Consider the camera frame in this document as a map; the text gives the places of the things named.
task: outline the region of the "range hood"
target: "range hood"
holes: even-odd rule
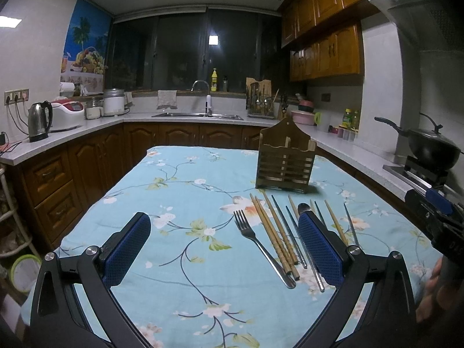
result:
[[[369,0],[420,51],[464,50],[463,39],[438,0]]]

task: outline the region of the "white countertop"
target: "white countertop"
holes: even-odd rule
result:
[[[4,153],[0,157],[0,163],[7,165],[18,165],[19,163],[31,158],[41,152],[51,149],[72,139],[87,135],[122,122],[187,122],[187,123],[216,123],[216,124],[237,124],[246,126],[269,127],[278,123],[277,120],[249,118],[246,113],[241,115],[242,121],[217,119],[217,118],[192,118],[192,117],[152,117],[156,113],[128,113],[117,117],[102,117],[95,120],[85,120],[84,125],[79,128],[64,131],[51,132],[47,139],[38,142],[29,142],[26,138],[11,153]],[[398,179],[394,175],[383,169],[383,165],[393,165],[393,163],[373,154],[353,142],[348,142],[337,138],[333,133],[324,133],[317,130],[314,126],[297,124],[298,127],[317,142],[317,145],[350,164],[357,170],[366,174],[375,182],[379,183],[394,195],[404,200],[404,196],[411,187]]]

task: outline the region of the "fork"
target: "fork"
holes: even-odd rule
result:
[[[245,217],[244,212],[236,211],[233,213],[233,215],[235,216],[235,224],[237,225],[238,230],[240,230],[240,233],[242,233],[242,236],[252,240],[256,244],[256,246],[258,246],[259,250],[261,250],[261,252],[267,258],[269,263],[271,263],[271,266],[277,272],[277,274],[279,275],[280,279],[284,282],[286,287],[289,289],[293,289],[294,287],[296,287],[295,281],[289,276],[287,276],[282,266],[279,263],[277,263],[277,261],[272,257],[268,250],[266,250],[266,248],[264,248],[261,242],[258,241],[255,232],[253,231],[250,224],[248,223],[248,220]]]

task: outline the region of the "stove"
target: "stove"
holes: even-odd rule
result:
[[[453,196],[458,200],[461,199],[461,196],[456,191],[446,185],[447,171],[429,169],[412,156],[407,157],[404,166],[384,165],[383,168],[423,195],[429,188],[433,188],[445,197]]]

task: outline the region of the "pan handle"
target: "pan handle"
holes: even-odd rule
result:
[[[419,113],[419,114],[422,115],[422,116],[425,116],[426,118],[428,118],[428,120],[430,120],[430,121],[432,122],[432,124],[433,124],[433,126],[434,126],[433,132],[435,132],[435,133],[440,133],[439,130],[443,128],[443,126],[442,126],[441,124],[438,124],[438,125],[435,124],[435,122],[433,121],[433,119],[432,119],[430,116],[428,116],[428,115],[426,115],[426,114],[424,114],[424,113]]]
[[[381,122],[381,123],[385,123],[385,124],[388,124],[389,126],[392,126],[396,132],[398,132],[401,136],[404,136],[404,137],[407,137],[408,136],[408,132],[403,130],[402,128],[398,127],[395,123],[393,123],[391,120],[388,120],[386,118],[380,118],[378,116],[376,116],[374,118],[374,120],[376,122]]]

